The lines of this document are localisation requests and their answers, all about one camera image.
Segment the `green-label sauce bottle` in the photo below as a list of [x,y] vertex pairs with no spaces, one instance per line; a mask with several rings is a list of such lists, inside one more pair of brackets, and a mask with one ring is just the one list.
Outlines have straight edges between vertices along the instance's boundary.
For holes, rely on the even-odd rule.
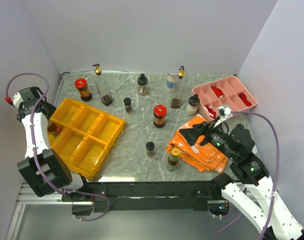
[[175,171],[177,169],[179,163],[179,155],[180,150],[178,148],[175,147],[171,150],[167,159],[167,170]]
[[47,125],[47,131],[56,138],[60,134],[61,129],[58,127],[56,123],[49,120]]

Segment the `tall oil bottle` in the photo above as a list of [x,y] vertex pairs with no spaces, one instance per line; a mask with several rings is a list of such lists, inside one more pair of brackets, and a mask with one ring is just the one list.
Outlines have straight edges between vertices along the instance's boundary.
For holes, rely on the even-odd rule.
[[174,90],[171,95],[170,106],[173,109],[178,109],[181,106],[181,98],[183,93],[183,84],[184,84],[185,68],[180,66],[176,80],[174,82]]
[[101,102],[105,106],[109,106],[111,103],[113,103],[113,98],[111,95],[109,83],[106,79],[102,77],[102,69],[100,67],[100,64],[96,63],[93,65],[93,67],[94,67],[94,73],[96,74],[95,84]]

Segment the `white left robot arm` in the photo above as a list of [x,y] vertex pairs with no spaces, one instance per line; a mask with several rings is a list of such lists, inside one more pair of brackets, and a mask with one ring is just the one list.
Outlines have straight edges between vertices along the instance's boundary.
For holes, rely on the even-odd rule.
[[54,193],[54,189],[45,181],[39,172],[35,160],[37,159],[45,176],[59,190],[66,187],[74,190],[74,195],[80,201],[91,197],[92,189],[84,176],[72,173],[62,158],[50,147],[48,133],[54,133],[57,125],[50,121],[56,107],[41,100],[30,122],[32,109],[42,92],[38,87],[28,87],[16,93],[12,100],[18,108],[17,120],[21,122],[26,134],[25,159],[17,164],[17,169],[38,197]]

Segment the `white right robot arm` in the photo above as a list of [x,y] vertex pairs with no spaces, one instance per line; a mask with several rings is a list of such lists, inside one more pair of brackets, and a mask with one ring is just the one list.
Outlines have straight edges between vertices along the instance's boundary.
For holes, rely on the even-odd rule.
[[230,169],[253,195],[252,201],[225,173],[213,178],[211,195],[230,201],[258,230],[262,240],[304,240],[304,227],[296,221],[278,192],[264,163],[252,152],[255,142],[242,124],[225,133],[214,122],[202,122],[179,130],[194,146],[211,144],[232,161]]

